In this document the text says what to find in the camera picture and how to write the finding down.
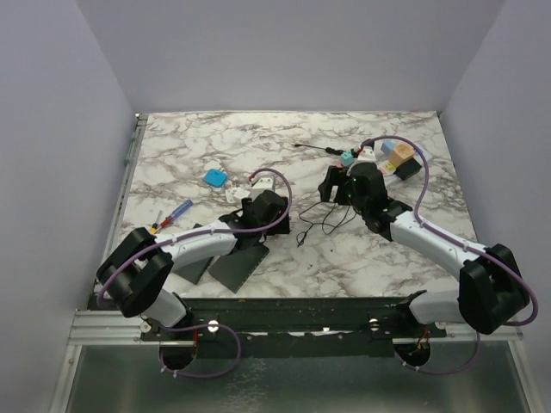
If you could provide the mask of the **white plug adapter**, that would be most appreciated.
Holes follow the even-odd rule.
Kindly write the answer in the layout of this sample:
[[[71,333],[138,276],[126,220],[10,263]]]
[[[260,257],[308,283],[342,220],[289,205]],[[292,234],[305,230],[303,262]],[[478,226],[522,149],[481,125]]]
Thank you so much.
[[[226,201],[230,204],[236,204],[242,199],[248,198],[250,196],[250,190],[243,185],[234,185],[233,183],[225,191]]]

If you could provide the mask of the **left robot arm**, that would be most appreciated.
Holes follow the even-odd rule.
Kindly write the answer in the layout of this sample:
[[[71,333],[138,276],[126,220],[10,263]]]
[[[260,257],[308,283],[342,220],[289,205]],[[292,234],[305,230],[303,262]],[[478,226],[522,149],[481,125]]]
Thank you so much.
[[[268,249],[261,239],[288,224],[290,199],[265,190],[241,210],[209,225],[172,237],[156,237],[145,228],[131,231],[96,272],[102,288],[96,302],[109,296],[124,317],[144,316],[160,324],[171,339],[185,337],[192,316],[164,284],[172,271],[182,273],[214,259],[236,290],[262,261]]]

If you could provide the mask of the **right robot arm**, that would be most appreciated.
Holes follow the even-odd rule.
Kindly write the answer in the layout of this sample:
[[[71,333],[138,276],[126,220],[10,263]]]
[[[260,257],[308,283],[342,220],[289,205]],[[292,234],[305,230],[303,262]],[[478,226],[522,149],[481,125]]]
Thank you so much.
[[[406,299],[395,316],[402,335],[415,336],[436,322],[468,324],[490,335],[529,305],[529,292],[507,247],[469,243],[417,217],[412,207],[388,196],[374,163],[331,166],[318,191],[321,201],[352,207],[373,233],[417,251],[457,279],[455,290],[421,291]]]

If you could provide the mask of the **blue plug adapter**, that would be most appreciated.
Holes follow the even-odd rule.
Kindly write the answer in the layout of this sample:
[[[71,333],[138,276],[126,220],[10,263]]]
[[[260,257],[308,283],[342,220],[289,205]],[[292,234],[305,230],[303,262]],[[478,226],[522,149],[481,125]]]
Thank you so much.
[[[222,188],[227,180],[227,173],[222,170],[210,169],[203,177],[203,181],[210,187]]]

